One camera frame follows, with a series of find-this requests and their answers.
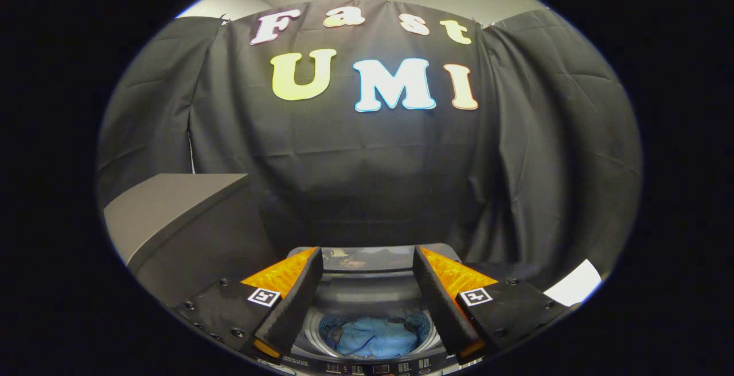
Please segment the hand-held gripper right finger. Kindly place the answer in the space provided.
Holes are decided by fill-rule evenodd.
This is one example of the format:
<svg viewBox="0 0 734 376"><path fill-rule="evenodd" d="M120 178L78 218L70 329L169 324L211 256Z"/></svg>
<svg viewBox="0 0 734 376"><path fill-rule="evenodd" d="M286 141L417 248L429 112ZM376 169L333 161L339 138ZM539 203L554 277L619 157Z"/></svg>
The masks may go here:
<svg viewBox="0 0 734 376"><path fill-rule="evenodd" d="M424 246L413 249L412 273L446 352L461 365L509 352L569 315L525 280L494 279Z"/></svg>

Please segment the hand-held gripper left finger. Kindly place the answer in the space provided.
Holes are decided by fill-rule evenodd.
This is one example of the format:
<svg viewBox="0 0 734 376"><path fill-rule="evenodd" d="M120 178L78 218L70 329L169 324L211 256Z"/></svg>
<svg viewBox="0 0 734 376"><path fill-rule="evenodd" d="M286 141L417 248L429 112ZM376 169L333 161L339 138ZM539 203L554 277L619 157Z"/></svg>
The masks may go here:
<svg viewBox="0 0 734 376"><path fill-rule="evenodd" d="M322 275L322 248L307 248L249 277L219 277L176 303L175 313L225 349L281 361L301 332Z"/></svg>

